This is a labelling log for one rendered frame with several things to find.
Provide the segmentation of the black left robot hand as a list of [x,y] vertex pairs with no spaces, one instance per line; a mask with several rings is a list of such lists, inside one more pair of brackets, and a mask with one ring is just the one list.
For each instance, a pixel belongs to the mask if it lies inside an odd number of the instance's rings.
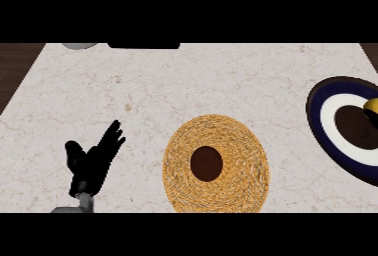
[[81,193],[95,196],[105,182],[112,160],[126,142],[121,123],[118,120],[109,125],[99,143],[84,151],[75,141],[65,143],[67,166],[72,173],[70,196]]

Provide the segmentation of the grey round object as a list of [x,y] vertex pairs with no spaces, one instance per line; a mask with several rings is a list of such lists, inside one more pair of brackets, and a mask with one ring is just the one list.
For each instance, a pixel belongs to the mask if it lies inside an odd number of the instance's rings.
[[62,43],[62,45],[71,50],[83,50],[93,47],[98,43]]

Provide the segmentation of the yellow lemon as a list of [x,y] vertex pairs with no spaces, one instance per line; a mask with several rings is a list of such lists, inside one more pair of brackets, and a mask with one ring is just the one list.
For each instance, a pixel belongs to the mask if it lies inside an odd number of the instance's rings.
[[363,104],[363,109],[371,110],[374,113],[378,114],[378,98],[366,101],[366,103]]

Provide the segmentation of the blue and white plate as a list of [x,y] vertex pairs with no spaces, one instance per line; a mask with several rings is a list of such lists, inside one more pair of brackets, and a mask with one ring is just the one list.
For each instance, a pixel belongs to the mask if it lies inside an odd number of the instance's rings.
[[331,77],[313,87],[306,114],[318,143],[340,167],[378,187],[378,129],[363,104],[378,98],[378,86],[353,77]]

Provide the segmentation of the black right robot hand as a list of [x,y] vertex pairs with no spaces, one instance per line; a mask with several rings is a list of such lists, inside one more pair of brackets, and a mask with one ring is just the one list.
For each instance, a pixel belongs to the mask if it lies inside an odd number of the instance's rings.
[[369,109],[363,110],[363,113],[365,113],[365,116],[368,117],[374,127],[378,129],[378,114]]

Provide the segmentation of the round woven straw placemat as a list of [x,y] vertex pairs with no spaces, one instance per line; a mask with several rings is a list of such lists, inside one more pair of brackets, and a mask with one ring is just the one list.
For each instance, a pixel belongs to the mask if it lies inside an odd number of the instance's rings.
[[[191,169],[195,150],[210,146],[222,157],[219,177],[201,181]],[[163,159],[165,195],[177,212],[259,212],[269,192],[269,162],[260,141],[232,117],[204,115],[174,132]]]

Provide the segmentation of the black appliance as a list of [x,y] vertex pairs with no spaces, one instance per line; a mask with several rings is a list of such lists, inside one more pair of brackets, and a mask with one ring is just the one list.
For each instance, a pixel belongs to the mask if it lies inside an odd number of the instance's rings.
[[108,43],[111,48],[120,49],[179,49],[180,43]]

